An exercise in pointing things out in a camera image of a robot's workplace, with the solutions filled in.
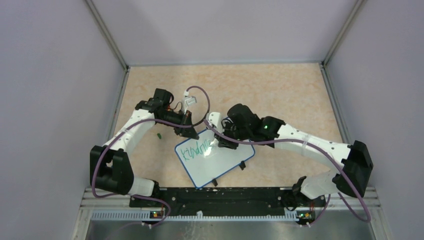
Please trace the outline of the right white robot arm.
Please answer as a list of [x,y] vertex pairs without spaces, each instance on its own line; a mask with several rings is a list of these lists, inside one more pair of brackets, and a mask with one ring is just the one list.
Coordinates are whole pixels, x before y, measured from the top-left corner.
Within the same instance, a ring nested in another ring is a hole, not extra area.
[[227,112],[227,119],[210,120],[218,146],[235,150],[240,144],[269,146],[298,153],[317,161],[329,171],[303,176],[293,186],[293,200],[307,206],[322,195],[343,193],[364,197],[374,168],[368,147],[361,141],[338,143],[296,129],[282,119],[258,117],[238,103]]

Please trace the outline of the blue-framed whiteboard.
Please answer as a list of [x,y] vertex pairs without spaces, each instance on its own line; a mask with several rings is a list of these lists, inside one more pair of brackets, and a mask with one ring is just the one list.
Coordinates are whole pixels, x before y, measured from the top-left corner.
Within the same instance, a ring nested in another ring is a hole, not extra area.
[[255,148],[248,144],[240,144],[237,149],[224,147],[208,149],[209,141],[215,139],[214,132],[205,129],[198,135],[198,140],[189,138],[174,148],[183,168],[197,189],[215,182],[256,154]]

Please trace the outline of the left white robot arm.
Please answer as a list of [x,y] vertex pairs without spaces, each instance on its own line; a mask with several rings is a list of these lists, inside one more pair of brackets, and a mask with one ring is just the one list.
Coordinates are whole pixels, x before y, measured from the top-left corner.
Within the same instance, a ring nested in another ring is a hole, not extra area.
[[155,190],[155,181],[135,177],[130,155],[143,136],[157,123],[172,127],[177,136],[199,138],[188,107],[197,103],[195,96],[184,92],[181,108],[171,107],[174,95],[157,88],[153,97],[140,101],[131,116],[114,137],[102,145],[95,145],[89,153],[90,185],[93,193],[97,189],[109,195],[139,195],[149,207],[160,202],[160,193]]

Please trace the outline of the green whiteboard marker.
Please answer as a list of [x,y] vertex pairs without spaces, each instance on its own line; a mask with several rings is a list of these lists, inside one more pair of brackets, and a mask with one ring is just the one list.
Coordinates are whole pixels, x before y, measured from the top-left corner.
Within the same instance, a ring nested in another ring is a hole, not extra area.
[[219,142],[217,139],[211,140],[208,143],[208,149],[213,149],[213,148],[217,148],[219,145]]

